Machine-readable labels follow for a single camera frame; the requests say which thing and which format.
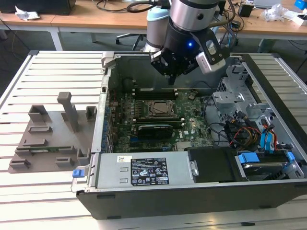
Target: gray floor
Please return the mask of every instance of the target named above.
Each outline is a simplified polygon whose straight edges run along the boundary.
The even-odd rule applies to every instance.
[[[51,36],[48,32],[36,31],[18,31],[20,38],[32,50],[55,50]],[[82,50],[82,51],[99,51],[99,50],[115,50],[115,51],[130,51],[136,37],[124,38],[121,40],[121,45],[115,44],[116,34],[96,34],[97,42],[92,43],[90,34],[86,33],[62,33],[64,50]],[[17,57],[12,53],[13,34],[8,34],[8,39],[0,41],[0,95],[4,92],[11,79],[22,64],[28,51],[22,43],[15,38],[13,43],[13,51],[18,53]],[[233,52],[256,53],[258,49],[259,39],[239,39],[238,46]],[[145,41],[141,41],[137,50],[145,45]],[[279,53],[285,62],[296,71],[301,62],[307,57],[305,51],[306,45],[297,45],[299,50],[293,47],[289,41],[277,41],[272,52]],[[303,81],[307,81],[307,62],[298,73]]]

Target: desk leg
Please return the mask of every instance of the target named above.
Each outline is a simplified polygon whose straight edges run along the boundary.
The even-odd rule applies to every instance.
[[[54,28],[50,31],[52,40],[53,40],[53,44],[56,48],[57,51],[62,51],[63,47],[62,47],[62,38],[61,38],[61,33],[59,32],[58,28]]]
[[[0,30],[0,38],[1,38],[2,40],[8,39],[8,37],[7,37],[7,35],[6,35],[6,33],[5,33],[4,30]]]
[[[96,42],[96,34],[95,33],[91,33],[91,38],[92,38],[92,42]]]
[[[270,53],[275,42],[275,39],[262,39],[258,45],[258,53]]]

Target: office chair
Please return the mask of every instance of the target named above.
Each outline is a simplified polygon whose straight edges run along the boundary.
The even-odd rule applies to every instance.
[[[116,42],[117,45],[119,45],[120,44],[120,42],[119,42],[120,38],[133,37],[133,36],[138,36],[138,38],[136,39],[136,41],[135,41],[135,43],[132,47],[132,51],[135,51],[136,46],[139,44],[139,42],[143,41],[144,37],[146,37],[145,34],[123,34],[123,35],[117,36],[115,42]]]

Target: plastic bag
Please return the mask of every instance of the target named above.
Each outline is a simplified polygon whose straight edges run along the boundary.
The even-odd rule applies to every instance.
[[[265,9],[261,13],[261,17],[266,21],[277,21],[280,20],[283,22],[283,15],[287,12],[288,10],[284,8],[281,4],[275,4],[272,6],[271,9]]]

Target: cable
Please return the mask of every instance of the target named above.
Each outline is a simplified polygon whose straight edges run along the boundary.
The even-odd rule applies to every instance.
[[[225,38],[225,36],[226,36],[226,33],[229,33],[229,32],[228,32],[227,30],[225,31],[225,33],[224,33],[224,35],[223,35],[222,39],[220,40],[220,44],[221,44],[221,43],[223,43],[224,38]]]
[[[7,73],[11,73],[11,72],[12,72],[12,71],[10,71],[10,70],[2,69],[2,68],[0,68],[0,71],[7,72]]]
[[[307,44],[307,42],[305,42],[305,43],[298,43],[298,42],[295,42],[295,41],[293,41],[293,40],[289,40],[289,41],[291,41],[291,42],[293,42],[293,43],[295,43],[295,44],[298,44],[298,45],[306,45],[306,44]]]
[[[18,60],[24,61],[24,59],[17,57],[16,54],[14,53],[14,41],[15,41],[15,35],[14,35],[13,41],[12,41],[12,53],[13,53],[14,57],[17,58]]]
[[[213,17],[213,18],[214,18],[216,21],[220,22],[220,20],[219,20],[218,18],[216,18],[216,17]],[[228,31],[228,32],[231,34],[231,36],[234,38],[234,41],[232,42],[232,45],[229,46],[229,47],[233,47],[234,44],[235,44],[235,42],[236,42],[236,36],[234,35],[233,31],[232,31],[231,29],[229,29],[227,26],[222,25],[222,27],[224,27],[225,30]]]
[[[307,58],[305,58],[305,60],[300,64],[300,66],[297,68],[297,70],[295,71],[295,73],[298,73],[299,70],[302,68],[303,64],[307,61]]]
[[[4,55],[3,55],[3,52],[0,52],[0,55],[1,55],[2,59],[3,59],[3,61],[5,62],[6,66],[10,68],[10,65],[9,65],[9,63],[7,62],[7,60],[5,59],[5,57],[4,57]]]
[[[206,81],[204,81],[204,80],[197,80],[197,81],[195,81],[192,85],[191,85],[191,89],[193,89],[198,83],[204,83],[204,84],[206,84],[210,89],[212,89],[213,90],[213,88],[206,82]]]
[[[236,16],[235,7],[234,7],[234,5],[233,5],[233,3],[232,3],[231,0],[228,0],[228,3],[229,3],[229,6],[231,7],[231,11],[232,11],[232,16],[231,16],[231,18],[229,18],[228,20],[219,21],[219,22],[216,22],[216,23],[211,23],[211,24],[209,25],[209,28],[211,28],[211,27],[216,27],[216,26],[221,26],[221,25],[226,25],[226,24],[230,23],[230,22],[235,18],[235,16]]]
[[[224,137],[226,140],[229,140],[229,138],[228,138],[227,136],[225,136],[224,134],[221,134],[220,132],[216,131],[215,129],[213,129],[213,128],[211,127],[211,125],[213,125],[213,124],[219,124],[218,122],[213,122],[213,123],[211,123],[211,124],[208,124],[207,121],[206,121],[206,109],[207,109],[207,106],[208,106],[208,104],[209,104],[209,100],[210,100],[211,98],[213,99],[213,94],[212,94],[212,95],[208,98],[208,100],[206,101],[206,105],[205,105],[204,110],[203,110],[203,118],[204,118],[204,121],[205,121],[206,125],[210,127],[211,131],[213,131],[214,133],[216,133],[216,134],[218,134],[218,135]],[[235,139],[231,139],[231,140],[232,140],[235,144],[245,147],[244,144],[242,144],[242,143],[236,141]]]
[[[106,9],[106,0],[102,0],[102,1],[99,1],[98,3],[95,3],[95,0],[92,0],[92,2],[96,5],[96,7],[102,11],[106,11],[106,12],[110,12],[110,13],[127,13],[127,7],[125,8],[122,8],[122,9],[118,9],[118,10],[109,10],[109,9]],[[103,2],[104,3],[104,6],[101,7],[99,6],[99,4]]]
[[[134,134],[129,134],[130,136],[134,136],[134,137],[136,137],[136,138],[139,138],[138,136],[136,136],[136,135],[134,135]]]
[[[241,30],[243,30],[243,28],[244,28],[244,26],[245,26],[245,22],[244,22],[244,19],[240,16],[240,15],[238,15],[237,13],[235,13],[236,14],[236,16],[238,16],[241,20],[242,20],[242,23],[243,23],[243,25],[242,25],[242,27],[241,28],[238,28],[237,30],[232,30],[232,31],[234,31],[234,32],[240,32]]]
[[[145,9],[141,9],[141,10],[133,9],[133,7],[135,7],[137,5],[151,5],[151,6],[145,8]],[[141,13],[141,12],[148,11],[155,6],[156,6],[156,3],[154,1],[136,1],[136,2],[131,3],[129,6],[127,6],[127,11],[129,13]]]
[[[21,43],[26,47],[29,51],[31,50],[24,42],[21,40],[21,38],[13,31],[10,29],[10,27],[0,18],[0,21],[21,41]]]
[[[297,47],[296,45],[294,45],[293,43],[292,43],[292,41],[291,40],[288,40],[290,43],[291,43],[291,45],[293,45],[295,48],[297,48],[297,49],[299,49],[299,50],[302,50],[302,51],[304,51],[305,52],[305,54],[307,53],[307,50],[306,49],[301,49],[300,47]]]

